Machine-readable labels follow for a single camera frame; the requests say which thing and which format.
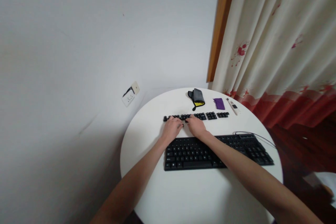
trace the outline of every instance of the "white round table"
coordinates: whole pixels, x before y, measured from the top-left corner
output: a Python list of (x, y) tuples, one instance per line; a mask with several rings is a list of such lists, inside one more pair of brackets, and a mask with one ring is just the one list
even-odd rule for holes
[[(164, 127), (163, 117), (176, 114), (229, 112), (228, 118), (203, 121), (213, 135), (229, 135), (234, 131), (249, 131), (273, 142), (258, 118), (239, 102), (233, 100), (241, 114), (235, 115), (226, 98), (219, 92), (200, 89), (205, 105), (194, 107), (182, 88), (163, 93), (143, 106), (134, 116), (124, 136), (120, 155), (121, 176), (148, 152)], [(222, 98), (225, 110), (217, 110), (213, 98)], [(177, 137), (191, 137), (185, 124)], [(263, 166), (283, 182), (277, 150), (263, 142), (273, 166)], [(163, 154), (149, 180), (145, 192), (135, 207), (144, 224), (163, 223), (271, 223), (271, 214), (241, 185), (228, 169), (164, 171)]]

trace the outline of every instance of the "black keyboard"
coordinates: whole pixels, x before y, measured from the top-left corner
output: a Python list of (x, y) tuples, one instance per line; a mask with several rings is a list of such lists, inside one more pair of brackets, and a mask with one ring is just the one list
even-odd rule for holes
[[(171, 116), (180, 118), (183, 121), (183, 120), (186, 120), (187, 118), (190, 118), (190, 115), (191, 114), (182, 114), (182, 115), (171, 115)], [(219, 118), (224, 118), (224, 117), (229, 116), (229, 112), (221, 112), (221, 113), (217, 113), (217, 115), (218, 115)], [(163, 121), (167, 121), (169, 119), (169, 117), (171, 117), (171, 116), (170, 115), (169, 116), (164, 116)], [(201, 120), (206, 120), (207, 119), (205, 117), (204, 113), (196, 113), (196, 114), (194, 114), (194, 116), (201, 119)], [(216, 116), (215, 112), (208, 112), (206, 116), (208, 117), (209, 120), (217, 119), (217, 116)]]
[[(254, 134), (215, 137), (261, 166), (274, 165), (273, 159)], [(209, 168), (226, 166), (206, 144), (195, 137), (175, 138), (166, 148), (165, 171)]]

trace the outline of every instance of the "space bar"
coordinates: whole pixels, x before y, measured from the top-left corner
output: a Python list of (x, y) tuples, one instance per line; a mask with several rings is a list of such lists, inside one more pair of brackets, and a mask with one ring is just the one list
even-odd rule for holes
[(183, 168), (209, 168), (212, 167), (210, 161), (183, 162)]

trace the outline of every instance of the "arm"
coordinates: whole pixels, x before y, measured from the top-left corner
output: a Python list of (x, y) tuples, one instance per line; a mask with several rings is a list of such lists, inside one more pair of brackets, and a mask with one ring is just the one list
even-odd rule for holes
[(182, 127), (183, 123), (179, 118), (169, 118), (162, 136), (117, 184), (92, 219), (91, 224), (124, 222), (140, 200), (164, 150), (176, 138)]
[(200, 119), (192, 115), (187, 121), (190, 132), (212, 149), (278, 223), (322, 223), (301, 200), (264, 168), (208, 132)]

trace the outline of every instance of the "black cable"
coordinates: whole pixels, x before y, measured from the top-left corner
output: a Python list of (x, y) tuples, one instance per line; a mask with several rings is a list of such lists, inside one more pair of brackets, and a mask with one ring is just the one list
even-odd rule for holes
[(127, 93), (128, 93), (128, 91), (130, 91), (130, 90), (132, 90), (132, 91), (133, 91), (133, 93), (134, 93), (134, 90), (133, 90), (133, 88), (132, 88), (132, 87), (130, 87), (129, 89), (127, 89), (126, 93), (124, 93), (123, 97), (124, 97), (124, 96), (125, 96), (125, 94), (127, 94)]
[(265, 139), (267, 142), (269, 142), (269, 143), (267, 143), (267, 142), (263, 141), (264, 143), (266, 143), (266, 144), (272, 146), (274, 149), (277, 149), (277, 147), (275, 146), (275, 144), (273, 144), (271, 141), (267, 140), (266, 138), (264, 138), (264, 137), (262, 137), (262, 136), (260, 136), (260, 135), (258, 135), (258, 134), (256, 134), (256, 133), (248, 132), (248, 131), (235, 131), (234, 134), (235, 134), (235, 135), (239, 135), (239, 134), (237, 134), (237, 132), (244, 132), (244, 133), (249, 133), (249, 134), (257, 135), (258, 137), (261, 137), (261, 138)]

